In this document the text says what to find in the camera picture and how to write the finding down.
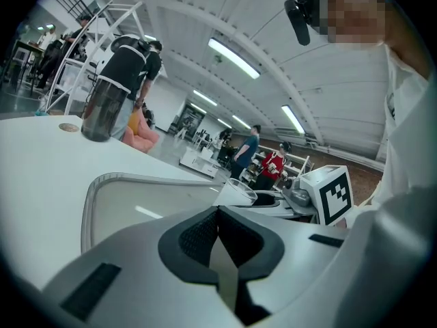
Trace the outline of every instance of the white ceiling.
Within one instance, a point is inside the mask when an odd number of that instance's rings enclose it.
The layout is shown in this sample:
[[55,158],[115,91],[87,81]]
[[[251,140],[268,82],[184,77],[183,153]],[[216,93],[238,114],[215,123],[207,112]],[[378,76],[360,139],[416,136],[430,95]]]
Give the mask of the white ceiling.
[[[145,1],[139,10],[144,32],[164,46],[169,80],[214,117],[238,128],[231,118],[236,115],[249,125],[261,124],[266,137],[278,139],[275,131],[283,128],[297,135],[281,110],[289,105],[319,144],[371,159],[384,156],[378,154],[388,81],[382,47],[343,50],[312,31],[310,45],[301,46],[283,11],[285,0],[114,0],[138,1]],[[137,33],[133,18],[120,29]],[[212,36],[261,76],[253,80],[224,57],[217,64],[217,53],[208,47]],[[218,106],[195,96],[194,88]]]

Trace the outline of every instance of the white workstation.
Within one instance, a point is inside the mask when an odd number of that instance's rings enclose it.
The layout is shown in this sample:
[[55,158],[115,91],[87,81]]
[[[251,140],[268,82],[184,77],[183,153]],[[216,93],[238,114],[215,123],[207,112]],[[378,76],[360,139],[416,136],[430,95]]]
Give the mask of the white workstation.
[[99,176],[117,172],[207,182],[118,140],[97,143],[80,131],[59,128],[61,123],[80,128],[81,122],[76,116],[0,122],[3,246],[13,270],[38,288],[81,254],[85,198]]

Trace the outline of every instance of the ceiling light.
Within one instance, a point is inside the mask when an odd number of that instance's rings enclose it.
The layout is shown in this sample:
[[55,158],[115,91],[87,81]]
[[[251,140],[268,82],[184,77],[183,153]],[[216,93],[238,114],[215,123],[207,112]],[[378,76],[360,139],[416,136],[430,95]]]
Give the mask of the ceiling light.
[[223,124],[224,126],[227,126],[228,128],[232,128],[232,126],[230,126],[229,124],[225,123],[224,121],[222,121],[222,119],[217,119],[221,124]]
[[150,39],[150,40],[156,41],[156,38],[154,38],[153,36],[148,36],[147,34],[144,34],[144,36],[145,36],[147,39]]
[[249,125],[243,122],[239,117],[233,115],[232,118],[235,119],[237,122],[240,122],[245,128],[251,128]]
[[201,94],[200,92],[198,92],[197,90],[193,90],[193,92],[198,95],[198,97],[202,97],[205,101],[208,101],[211,105],[213,106],[217,106],[217,104],[213,101],[210,100],[208,97],[206,97],[205,95]]
[[191,105],[192,105],[194,108],[198,109],[200,112],[206,114],[206,111],[205,111],[204,109],[202,109],[202,108],[196,106],[194,103],[191,103]]
[[259,77],[258,71],[256,71],[252,66],[250,66],[246,61],[243,60],[240,56],[238,56],[233,51],[229,50],[225,45],[221,44],[214,38],[211,38],[208,46],[213,48],[215,51],[221,53],[227,59],[235,63],[238,67],[243,69],[247,74],[249,74],[252,79],[256,79]]
[[281,108],[285,112],[285,114],[287,114],[287,117],[292,121],[296,130],[301,134],[305,134],[305,130],[303,129],[302,125],[300,125],[299,121],[297,120],[296,116],[293,114],[290,107],[282,106]]

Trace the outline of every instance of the blue shirt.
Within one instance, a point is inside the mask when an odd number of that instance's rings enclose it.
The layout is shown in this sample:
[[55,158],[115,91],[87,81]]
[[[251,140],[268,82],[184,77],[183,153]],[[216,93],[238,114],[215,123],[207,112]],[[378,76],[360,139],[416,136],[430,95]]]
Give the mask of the blue shirt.
[[252,156],[257,151],[259,144],[259,137],[257,135],[250,136],[237,150],[237,153],[241,150],[241,147],[248,145],[249,148],[246,152],[241,154],[237,159],[237,164],[241,167],[248,167],[252,161]]

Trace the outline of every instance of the black stripe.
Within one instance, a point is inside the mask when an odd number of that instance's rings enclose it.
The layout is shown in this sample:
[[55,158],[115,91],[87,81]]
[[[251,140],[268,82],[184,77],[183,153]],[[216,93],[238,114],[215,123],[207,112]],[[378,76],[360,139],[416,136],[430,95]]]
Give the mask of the black stripe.
[[101,264],[61,304],[61,307],[81,321],[85,321],[122,269]]
[[309,237],[309,239],[336,248],[340,248],[341,245],[343,244],[343,239],[322,236],[321,234],[313,234],[312,236]]

